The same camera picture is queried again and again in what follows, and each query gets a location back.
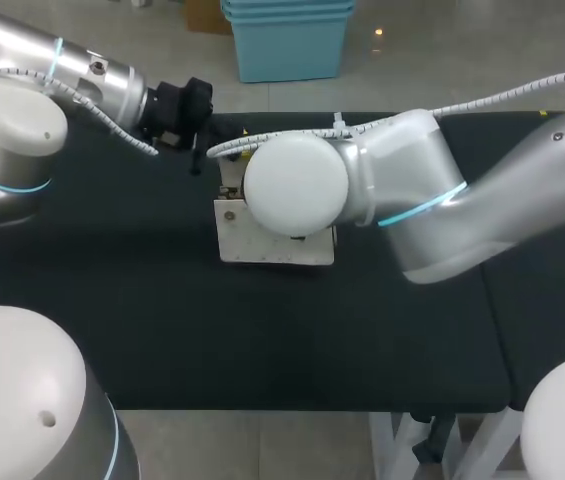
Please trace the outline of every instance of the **blue plastic bin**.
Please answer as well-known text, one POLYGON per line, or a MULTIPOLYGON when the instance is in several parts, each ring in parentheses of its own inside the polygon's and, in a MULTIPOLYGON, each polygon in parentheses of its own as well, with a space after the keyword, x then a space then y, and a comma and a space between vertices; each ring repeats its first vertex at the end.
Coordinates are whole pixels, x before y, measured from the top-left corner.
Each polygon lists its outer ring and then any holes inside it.
POLYGON ((346 0, 323 4, 303 4, 275 7, 242 7, 234 6, 233 2, 225 0, 222 2, 222 10, 227 18, 231 17, 273 17, 277 15, 315 15, 343 13, 353 8, 354 0, 346 0))
POLYGON ((276 7, 285 5, 326 5, 337 0, 231 0, 233 5, 243 7, 276 7))
POLYGON ((285 82, 336 77, 353 12, 238 18, 233 26, 240 80, 285 82))

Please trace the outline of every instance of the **table leg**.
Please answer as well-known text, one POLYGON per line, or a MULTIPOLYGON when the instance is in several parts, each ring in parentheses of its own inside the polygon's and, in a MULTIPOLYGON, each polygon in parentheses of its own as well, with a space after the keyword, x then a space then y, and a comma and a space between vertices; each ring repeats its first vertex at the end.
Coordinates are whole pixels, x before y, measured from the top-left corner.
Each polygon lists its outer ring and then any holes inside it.
POLYGON ((510 408, 487 415, 453 480, 490 480, 522 431, 522 412, 510 408))

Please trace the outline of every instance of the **white robotic arm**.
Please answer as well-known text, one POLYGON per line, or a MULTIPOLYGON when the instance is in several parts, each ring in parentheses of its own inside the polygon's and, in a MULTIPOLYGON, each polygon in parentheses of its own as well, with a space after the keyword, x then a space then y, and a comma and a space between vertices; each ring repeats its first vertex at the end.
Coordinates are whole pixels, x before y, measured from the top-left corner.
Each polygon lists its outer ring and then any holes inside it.
POLYGON ((171 132, 192 142, 212 113, 212 87, 147 87, 133 67, 0 15, 0 224, 33 215, 66 138, 65 114, 95 120, 157 154, 171 132))
MULTIPOLYGON (((246 168, 244 199, 260 224, 288 237, 375 223, 416 283, 458 275, 565 223, 565 115, 467 185, 435 114, 409 111, 362 133, 340 127, 350 138, 273 134, 246 168)), ((253 146, 245 139, 209 154, 253 146)))

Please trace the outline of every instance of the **cardboard box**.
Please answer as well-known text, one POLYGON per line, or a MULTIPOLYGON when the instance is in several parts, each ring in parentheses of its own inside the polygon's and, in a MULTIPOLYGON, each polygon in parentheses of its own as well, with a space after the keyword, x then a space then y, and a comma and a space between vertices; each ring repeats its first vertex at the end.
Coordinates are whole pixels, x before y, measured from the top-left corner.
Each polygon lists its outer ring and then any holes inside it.
POLYGON ((220 0, 186 0, 185 10, 187 26, 192 32, 233 34, 220 0))

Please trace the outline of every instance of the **screw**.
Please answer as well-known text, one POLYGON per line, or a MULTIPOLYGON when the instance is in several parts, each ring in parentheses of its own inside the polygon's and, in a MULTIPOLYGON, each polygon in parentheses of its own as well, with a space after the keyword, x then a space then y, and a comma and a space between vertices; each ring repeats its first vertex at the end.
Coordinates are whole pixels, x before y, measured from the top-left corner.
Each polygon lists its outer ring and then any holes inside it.
POLYGON ((89 68, 95 75, 104 75, 106 73, 104 64, 100 61, 93 62, 91 65, 89 65, 89 68))

